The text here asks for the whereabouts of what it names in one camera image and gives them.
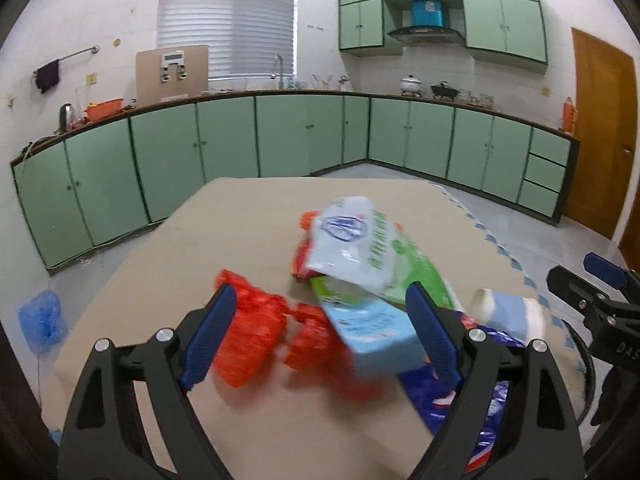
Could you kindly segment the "blue snack bag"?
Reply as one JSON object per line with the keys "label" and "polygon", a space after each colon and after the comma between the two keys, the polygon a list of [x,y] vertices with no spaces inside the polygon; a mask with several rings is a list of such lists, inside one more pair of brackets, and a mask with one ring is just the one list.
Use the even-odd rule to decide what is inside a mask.
{"label": "blue snack bag", "polygon": [[524,344],[489,327],[467,326],[462,314],[450,310],[413,309],[409,318],[430,362],[398,379],[433,433],[410,477],[461,479],[483,439],[500,365]]}

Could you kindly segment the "blue milk carton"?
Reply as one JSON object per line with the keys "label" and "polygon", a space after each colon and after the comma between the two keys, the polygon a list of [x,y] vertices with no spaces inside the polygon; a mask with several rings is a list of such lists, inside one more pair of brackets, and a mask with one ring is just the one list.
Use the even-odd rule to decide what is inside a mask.
{"label": "blue milk carton", "polygon": [[329,276],[312,278],[310,284],[346,344],[356,376],[375,378],[424,367],[426,353],[404,310]]}

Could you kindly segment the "red plastic bag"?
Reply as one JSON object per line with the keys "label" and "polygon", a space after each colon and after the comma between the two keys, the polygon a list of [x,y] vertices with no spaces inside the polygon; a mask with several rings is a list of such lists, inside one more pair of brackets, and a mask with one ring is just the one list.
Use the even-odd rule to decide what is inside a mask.
{"label": "red plastic bag", "polygon": [[224,285],[235,292],[236,312],[212,367],[228,386],[245,386],[282,351],[282,364],[294,374],[316,375],[346,400],[370,402],[382,396],[382,380],[355,375],[352,352],[320,307],[302,302],[291,307],[283,296],[228,269],[215,278],[217,288]]}

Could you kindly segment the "white green plastic bag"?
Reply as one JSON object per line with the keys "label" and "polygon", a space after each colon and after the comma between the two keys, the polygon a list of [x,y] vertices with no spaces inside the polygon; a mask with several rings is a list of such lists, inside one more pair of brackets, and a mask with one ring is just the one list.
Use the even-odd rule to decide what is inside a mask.
{"label": "white green plastic bag", "polygon": [[439,307],[462,309],[434,263],[364,196],[341,197],[311,221],[304,266],[314,274],[314,292],[329,304],[378,297],[402,309],[407,288],[418,282]]}

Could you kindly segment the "orange foam fruit net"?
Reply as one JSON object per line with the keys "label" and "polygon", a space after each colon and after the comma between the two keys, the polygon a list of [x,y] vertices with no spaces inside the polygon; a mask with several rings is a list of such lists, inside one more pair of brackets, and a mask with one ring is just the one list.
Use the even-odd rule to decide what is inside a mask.
{"label": "orange foam fruit net", "polygon": [[319,214],[320,212],[316,210],[305,211],[298,222],[299,227],[303,230],[303,237],[295,249],[290,271],[299,282],[316,278],[319,275],[318,272],[307,266],[307,257],[311,248],[311,227]]}

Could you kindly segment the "green lower kitchen cabinets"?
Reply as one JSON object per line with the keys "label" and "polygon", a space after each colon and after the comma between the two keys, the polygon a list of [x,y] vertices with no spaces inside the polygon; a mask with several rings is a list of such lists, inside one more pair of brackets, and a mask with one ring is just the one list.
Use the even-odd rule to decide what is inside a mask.
{"label": "green lower kitchen cabinets", "polygon": [[578,142],[524,119],[361,93],[264,92],[118,114],[11,162],[47,270],[171,216],[219,178],[310,177],[360,162],[558,222]]}

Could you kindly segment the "brown wooden door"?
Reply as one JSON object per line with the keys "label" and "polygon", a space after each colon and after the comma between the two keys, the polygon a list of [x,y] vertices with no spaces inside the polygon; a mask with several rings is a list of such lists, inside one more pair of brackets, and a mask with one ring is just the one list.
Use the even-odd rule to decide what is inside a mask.
{"label": "brown wooden door", "polygon": [[634,59],[572,30],[579,151],[564,214],[609,240],[626,200],[638,128]]}
{"label": "brown wooden door", "polygon": [[640,270],[640,197],[636,196],[626,230],[620,241],[620,252],[631,270]]}

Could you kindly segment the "orange thermos flask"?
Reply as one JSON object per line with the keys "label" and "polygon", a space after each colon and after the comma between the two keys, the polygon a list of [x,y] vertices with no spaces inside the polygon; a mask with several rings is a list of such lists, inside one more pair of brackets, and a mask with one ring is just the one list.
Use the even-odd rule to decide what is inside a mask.
{"label": "orange thermos flask", "polygon": [[568,96],[563,103],[561,127],[560,129],[574,136],[576,129],[576,122],[578,117],[578,110],[570,96]]}

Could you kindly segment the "black wok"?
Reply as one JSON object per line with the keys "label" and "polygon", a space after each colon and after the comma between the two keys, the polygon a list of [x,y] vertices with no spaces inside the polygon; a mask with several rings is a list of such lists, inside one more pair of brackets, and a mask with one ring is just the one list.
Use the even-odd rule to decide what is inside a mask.
{"label": "black wok", "polygon": [[454,102],[459,95],[459,90],[452,88],[447,81],[442,81],[439,84],[432,84],[431,90],[435,100]]}

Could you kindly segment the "black range hood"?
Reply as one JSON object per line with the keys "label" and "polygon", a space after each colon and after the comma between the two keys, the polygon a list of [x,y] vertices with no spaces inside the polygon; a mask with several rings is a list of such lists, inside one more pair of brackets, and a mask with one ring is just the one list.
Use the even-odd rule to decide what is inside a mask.
{"label": "black range hood", "polygon": [[458,44],[465,46],[465,39],[455,29],[438,26],[408,26],[390,32],[390,36],[407,47],[424,44]]}

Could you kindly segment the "steel electric kettle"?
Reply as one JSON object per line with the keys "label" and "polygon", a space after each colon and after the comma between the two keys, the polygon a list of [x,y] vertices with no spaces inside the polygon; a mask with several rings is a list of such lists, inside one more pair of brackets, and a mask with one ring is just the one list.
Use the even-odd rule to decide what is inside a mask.
{"label": "steel electric kettle", "polygon": [[72,130],[75,120],[73,105],[64,103],[58,110],[58,128],[60,129],[60,133],[66,133]]}

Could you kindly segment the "orange plastic basin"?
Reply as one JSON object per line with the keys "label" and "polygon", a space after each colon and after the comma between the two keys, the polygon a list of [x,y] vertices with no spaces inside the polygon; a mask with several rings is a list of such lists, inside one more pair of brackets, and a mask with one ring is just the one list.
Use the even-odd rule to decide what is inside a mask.
{"label": "orange plastic basin", "polygon": [[88,122],[99,122],[102,119],[119,114],[122,111],[123,98],[111,99],[99,103],[90,103],[85,108]]}

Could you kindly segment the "window with white blinds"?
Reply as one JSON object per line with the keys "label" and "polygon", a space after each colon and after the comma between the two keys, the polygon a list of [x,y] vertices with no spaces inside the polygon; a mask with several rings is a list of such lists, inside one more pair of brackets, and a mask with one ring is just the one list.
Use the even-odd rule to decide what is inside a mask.
{"label": "window with white blinds", "polygon": [[156,44],[160,48],[209,48],[212,79],[271,75],[283,58],[285,77],[296,74],[297,0],[160,0]]}

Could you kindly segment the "green upper wall cabinets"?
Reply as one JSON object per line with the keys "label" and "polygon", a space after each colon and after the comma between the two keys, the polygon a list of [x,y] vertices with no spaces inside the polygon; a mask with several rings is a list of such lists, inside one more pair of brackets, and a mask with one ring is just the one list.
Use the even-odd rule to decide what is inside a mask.
{"label": "green upper wall cabinets", "polygon": [[[390,32],[411,25],[414,0],[338,0],[338,47],[353,55],[401,55]],[[440,0],[447,28],[460,32],[477,60],[543,74],[548,67],[540,0]]]}

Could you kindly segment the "dark towel on rail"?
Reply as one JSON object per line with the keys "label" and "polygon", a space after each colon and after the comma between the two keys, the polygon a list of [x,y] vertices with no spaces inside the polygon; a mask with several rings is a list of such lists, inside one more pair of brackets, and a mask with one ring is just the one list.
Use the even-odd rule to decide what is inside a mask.
{"label": "dark towel on rail", "polygon": [[53,89],[60,82],[60,60],[57,58],[36,70],[35,83],[41,94]]}

